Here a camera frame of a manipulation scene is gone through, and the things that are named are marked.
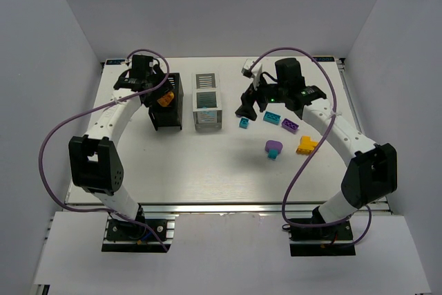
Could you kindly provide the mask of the yellow orange lego piece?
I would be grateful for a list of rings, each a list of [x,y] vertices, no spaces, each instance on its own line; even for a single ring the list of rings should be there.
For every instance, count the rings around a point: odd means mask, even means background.
[[[163,95],[161,98],[157,100],[157,103],[161,107],[168,107],[171,102],[174,100],[175,94],[173,91],[169,91],[167,94]]]

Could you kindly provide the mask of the teal long lego brick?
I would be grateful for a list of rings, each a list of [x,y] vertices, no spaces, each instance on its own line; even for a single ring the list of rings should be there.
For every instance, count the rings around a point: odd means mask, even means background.
[[[263,115],[263,120],[265,122],[268,122],[271,124],[279,125],[280,120],[281,120],[281,116],[278,114],[266,111],[265,114]]]

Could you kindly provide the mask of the purple long lego brick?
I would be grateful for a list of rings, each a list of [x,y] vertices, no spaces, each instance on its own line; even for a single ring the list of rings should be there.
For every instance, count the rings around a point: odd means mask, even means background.
[[[283,127],[285,130],[289,131],[290,133],[296,133],[299,125],[297,125],[295,122],[292,122],[291,120],[285,118],[282,123],[281,127]]]

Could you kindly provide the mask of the purple rounded lego brick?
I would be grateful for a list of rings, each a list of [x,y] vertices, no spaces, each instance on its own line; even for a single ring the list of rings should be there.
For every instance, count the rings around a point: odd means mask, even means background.
[[[270,150],[276,150],[277,154],[280,154],[283,149],[282,142],[276,140],[267,140],[265,143],[265,151],[270,152]]]

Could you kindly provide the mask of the teal small square lego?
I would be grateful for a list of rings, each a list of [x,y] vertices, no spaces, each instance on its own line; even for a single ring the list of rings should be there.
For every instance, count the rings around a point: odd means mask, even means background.
[[[269,149],[267,157],[271,160],[275,160],[279,155],[279,151],[277,149]]]

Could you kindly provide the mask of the yellow L-shaped lego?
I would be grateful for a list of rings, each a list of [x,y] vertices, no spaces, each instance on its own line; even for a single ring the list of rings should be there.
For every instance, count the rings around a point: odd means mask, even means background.
[[[318,142],[313,141],[309,136],[303,135],[300,138],[296,153],[301,155],[311,155],[317,146]]]

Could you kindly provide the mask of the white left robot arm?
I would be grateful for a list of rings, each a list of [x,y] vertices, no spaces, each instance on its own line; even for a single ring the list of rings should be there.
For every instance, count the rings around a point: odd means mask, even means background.
[[[169,106],[175,98],[173,85],[159,61],[133,55],[117,78],[108,106],[81,137],[68,144],[72,181],[92,194],[121,221],[141,221],[142,208],[123,185],[124,167],[118,142],[132,116],[141,108]]]

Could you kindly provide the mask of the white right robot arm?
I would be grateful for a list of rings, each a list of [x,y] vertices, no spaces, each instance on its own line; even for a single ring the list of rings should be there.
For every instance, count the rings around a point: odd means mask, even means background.
[[[308,228],[329,228],[339,225],[361,207],[393,193],[397,189],[397,152],[391,144],[378,144],[352,126],[317,86],[308,86],[302,76],[300,62],[284,58],[275,63],[276,80],[269,84],[262,66],[250,59],[242,74],[253,81],[241,95],[237,116],[256,120],[254,106],[265,111],[269,103],[283,103],[298,118],[328,142],[343,160],[347,170],[340,190],[316,207]]]

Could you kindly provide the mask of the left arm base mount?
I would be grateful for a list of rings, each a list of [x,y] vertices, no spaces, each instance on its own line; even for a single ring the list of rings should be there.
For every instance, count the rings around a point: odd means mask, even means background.
[[[169,249],[173,240],[175,218],[147,217],[145,223],[151,231],[133,223],[108,217],[102,241],[102,252],[165,254],[166,250],[154,234]]]

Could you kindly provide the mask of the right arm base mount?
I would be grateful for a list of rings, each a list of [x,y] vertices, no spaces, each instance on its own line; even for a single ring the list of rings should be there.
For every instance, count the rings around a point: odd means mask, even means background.
[[[294,227],[284,224],[289,234],[292,257],[355,256],[353,232],[349,221],[325,228]]]

